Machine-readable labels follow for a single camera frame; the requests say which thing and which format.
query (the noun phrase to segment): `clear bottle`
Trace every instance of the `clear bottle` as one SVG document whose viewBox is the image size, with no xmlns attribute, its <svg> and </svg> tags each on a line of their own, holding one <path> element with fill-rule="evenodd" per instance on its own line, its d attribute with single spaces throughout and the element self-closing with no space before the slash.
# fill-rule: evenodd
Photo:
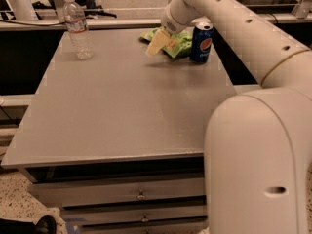
<svg viewBox="0 0 312 234">
<path fill-rule="evenodd" d="M 90 59 L 94 53 L 85 13 L 75 0 L 64 1 L 64 19 L 78 59 Z"/>
</svg>

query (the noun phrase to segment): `drawer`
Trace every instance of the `drawer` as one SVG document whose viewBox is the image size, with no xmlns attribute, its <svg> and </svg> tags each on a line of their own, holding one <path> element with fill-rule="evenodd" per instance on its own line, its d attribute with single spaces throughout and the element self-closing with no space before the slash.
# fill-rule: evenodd
<svg viewBox="0 0 312 234">
<path fill-rule="evenodd" d="M 81 226 L 207 216 L 204 197 L 124 205 L 64 210 L 61 211 L 61 217 L 69 224 Z"/>
<path fill-rule="evenodd" d="M 119 224 L 80 228 L 81 234 L 194 234 L 208 227 L 206 218 L 159 221 L 150 224 Z"/>
<path fill-rule="evenodd" d="M 144 176 L 32 184 L 28 191 L 47 207 L 86 206 L 205 195 L 202 174 Z"/>
</svg>

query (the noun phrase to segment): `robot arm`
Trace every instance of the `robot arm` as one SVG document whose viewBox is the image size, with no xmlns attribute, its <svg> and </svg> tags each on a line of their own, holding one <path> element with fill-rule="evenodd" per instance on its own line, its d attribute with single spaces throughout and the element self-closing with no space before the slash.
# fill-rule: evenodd
<svg viewBox="0 0 312 234">
<path fill-rule="evenodd" d="M 235 0 L 172 0 L 171 34 L 206 16 L 264 90 L 225 101 L 205 138 L 211 234 L 306 234 L 312 52 Z"/>
<path fill-rule="evenodd" d="M 17 20 L 38 20 L 30 0 L 8 0 Z"/>
</svg>

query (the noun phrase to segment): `drawer handle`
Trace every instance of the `drawer handle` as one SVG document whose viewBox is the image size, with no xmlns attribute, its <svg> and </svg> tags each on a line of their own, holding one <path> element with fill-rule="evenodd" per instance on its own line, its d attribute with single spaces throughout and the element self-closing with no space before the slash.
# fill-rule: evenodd
<svg viewBox="0 0 312 234">
<path fill-rule="evenodd" d="M 149 222 L 149 219 L 147 218 L 146 214 L 143 216 L 141 222 Z"/>
<path fill-rule="evenodd" d="M 143 194 L 142 190 L 139 190 L 139 194 L 136 196 L 138 200 L 145 200 L 146 196 Z"/>
</svg>

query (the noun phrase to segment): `pepsi can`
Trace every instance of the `pepsi can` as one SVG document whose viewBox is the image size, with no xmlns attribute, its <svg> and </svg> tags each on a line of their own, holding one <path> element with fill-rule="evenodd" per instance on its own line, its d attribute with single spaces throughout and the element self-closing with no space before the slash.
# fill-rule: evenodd
<svg viewBox="0 0 312 234">
<path fill-rule="evenodd" d="M 214 26 L 209 22 L 196 23 L 193 31 L 190 60 L 203 64 L 206 63 L 213 42 Z"/>
</svg>

